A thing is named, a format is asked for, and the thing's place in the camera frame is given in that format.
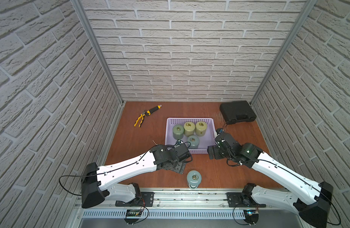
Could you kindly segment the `blue-grey canister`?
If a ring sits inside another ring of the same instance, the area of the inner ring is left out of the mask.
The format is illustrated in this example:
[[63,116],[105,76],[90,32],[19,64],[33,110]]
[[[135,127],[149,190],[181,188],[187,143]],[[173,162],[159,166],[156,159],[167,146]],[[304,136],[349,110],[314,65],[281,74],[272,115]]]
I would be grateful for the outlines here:
[[202,182],[202,176],[198,171],[190,171],[187,175],[188,186],[191,189],[196,189]]
[[189,149],[198,149],[200,144],[200,139],[196,135],[191,135],[188,137]]

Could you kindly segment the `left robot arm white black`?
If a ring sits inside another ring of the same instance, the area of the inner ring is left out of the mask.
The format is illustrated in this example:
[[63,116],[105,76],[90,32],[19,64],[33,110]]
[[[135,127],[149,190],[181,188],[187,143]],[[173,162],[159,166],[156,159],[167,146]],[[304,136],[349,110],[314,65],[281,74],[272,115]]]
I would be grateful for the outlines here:
[[86,165],[81,183],[81,207],[92,208],[105,200],[137,204],[142,201],[136,183],[121,184],[132,177],[158,170],[182,174],[193,157],[185,143],[178,146],[157,144],[145,153],[119,163],[98,166],[95,162]]

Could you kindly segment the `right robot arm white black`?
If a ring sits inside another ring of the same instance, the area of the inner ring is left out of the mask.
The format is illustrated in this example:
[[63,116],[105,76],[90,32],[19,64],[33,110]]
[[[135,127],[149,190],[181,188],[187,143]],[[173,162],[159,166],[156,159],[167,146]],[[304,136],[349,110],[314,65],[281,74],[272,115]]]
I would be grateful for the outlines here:
[[241,205],[253,207],[264,204],[287,210],[315,228],[325,228],[329,224],[334,190],[331,184],[310,180],[277,162],[257,146],[239,144],[229,133],[220,132],[214,143],[207,148],[210,159],[226,159],[232,161],[233,166],[246,166],[285,188],[285,191],[277,191],[248,183],[239,196]]

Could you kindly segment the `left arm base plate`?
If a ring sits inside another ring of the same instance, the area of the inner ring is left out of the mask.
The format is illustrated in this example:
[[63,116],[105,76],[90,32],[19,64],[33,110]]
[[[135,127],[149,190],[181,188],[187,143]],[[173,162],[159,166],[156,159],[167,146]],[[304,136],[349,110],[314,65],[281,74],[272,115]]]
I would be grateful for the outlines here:
[[116,207],[153,207],[154,203],[154,192],[141,192],[141,198],[135,198],[129,203],[122,201],[116,201]]

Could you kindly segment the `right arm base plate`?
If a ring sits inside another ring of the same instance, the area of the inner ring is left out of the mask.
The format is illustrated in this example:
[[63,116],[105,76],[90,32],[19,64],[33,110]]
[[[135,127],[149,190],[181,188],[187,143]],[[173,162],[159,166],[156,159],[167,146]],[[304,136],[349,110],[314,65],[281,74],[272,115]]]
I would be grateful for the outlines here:
[[226,193],[228,205],[230,208],[235,207],[251,207],[251,208],[266,208],[265,204],[258,204],[254,199],[241,192],[228,192]]

